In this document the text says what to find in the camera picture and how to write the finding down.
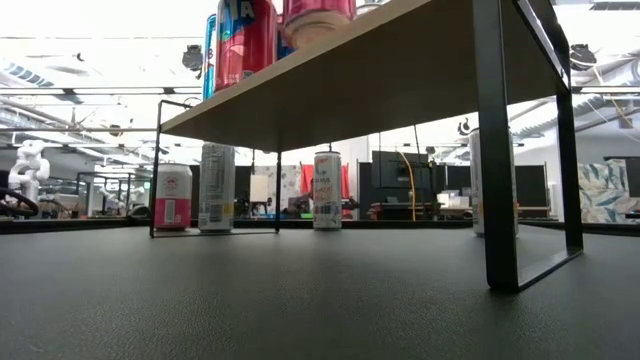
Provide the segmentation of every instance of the soda can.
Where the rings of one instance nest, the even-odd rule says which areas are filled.
[[[511,194],[513,196],[513,229],[518,235],[518,200],[516,191],[516,167],[513,162],[513,139],[509,135],[511,159]],[[476,236],[484,237],[484,208],[482,194],[482,166],[480,160],[480,131],[475,129],[469,134],[469,149],[471,151],[471,209],[473,212],[473,232]]]
[[[160,164],[157,181],[155,227],[173,230],[188,228],[191,224],[191,169],[182,164]]]
[[[217,20],[216,91],[276,61],[276,10],[270,0],[221,0]]]
[[[284,0],[284,30],[301,49],[348,24],[356,16],[355,0]]]
[[[313,163],[313,228],[342,228],[342,164],[340,153],[316,153]]]
[[[216,60],[216,14],[207,19],[207,31],[204,38],[204,84],[202,86],[202,98],[206,100],[213,96],[216,86],[215,60]]]
[[[277,43],[277,53],[278,60],[284,59],[289,54],[294,51],[294,48],[290,47],[287,39],[284,36],[284,17],[282,15],[278,15],[278,43]]]
[[[233,229],[235,148],[205,143],[200,162],[198,228],[202,232]]]

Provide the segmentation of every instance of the yellow cable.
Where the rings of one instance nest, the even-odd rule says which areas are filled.
[[[411,219],[412,221],[416,221],[416,188],[413,185],[413,171],[411,170],[411,164],[407,160],[407,157],[404,156],[404,154],[401,153],[400,151],[398,151],[398,154],[402,155],[404,162],[407,163],[407,167],[409,168],[409,180],[411,180],[411,193],[413,194],[413,196],[411,196],[411,209],[412,209]]]
[[[598,67],[594,66],[593,67],[593,72],[596,73],[596,77],[598,78],[598,81],[600,82],[600,85],[604,85],[604,80],[602,79],[602,76],[600,75],[600,72],[598,71]],[[626,122],[627,124],[629,124],[629,126],[631,126],[631,128],[635,131],[637,131],[640,134],[640,130],[636,129],[635,126],[633,126],[633,123],[631,122],[631,120],[629,120],[629,118],[624,114],[624,112],[622,111],[622,109],[620,109],[620,107],[618,106],[618,103],[614,100],[611,99],[611,102],[613,103],[613,106],[615,106],[616,111],[618,111],[618,115],[620,115]]]

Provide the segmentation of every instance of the pink can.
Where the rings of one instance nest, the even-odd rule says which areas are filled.
[[[220,0],[216,92],[276,61],[276,16],[270,0]]]
[[[355,0],[284,0],[285,34],[296,49],[348,24],[355,16]]]
[[[154,222],[157,229],[184,230],[191,225],[191,169],[182,164],[158,166]]]

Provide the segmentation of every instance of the dark gray table surface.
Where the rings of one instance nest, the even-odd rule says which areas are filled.
[[[585,237],[500,295],[471,230],[0,236],[0,358],[640,358],[640,240]],[[562,241],[521,227],[520,266]]]

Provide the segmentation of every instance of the patterned panel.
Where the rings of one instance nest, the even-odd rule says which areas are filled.
[[[624,214],[640,205],[640,199],[629,197],[623,160],[578,164],[578,181],[583,222],[629,223]]]
[[[276,198],[276,167],[256,166],[256,175],[266,175],[269,197]],[[300,165],[282,166],[282,190],[280,192],[280,208],[287,207],[290,197],[300,196]],[[274,213],[275,202],[269,208],[269,213]]]

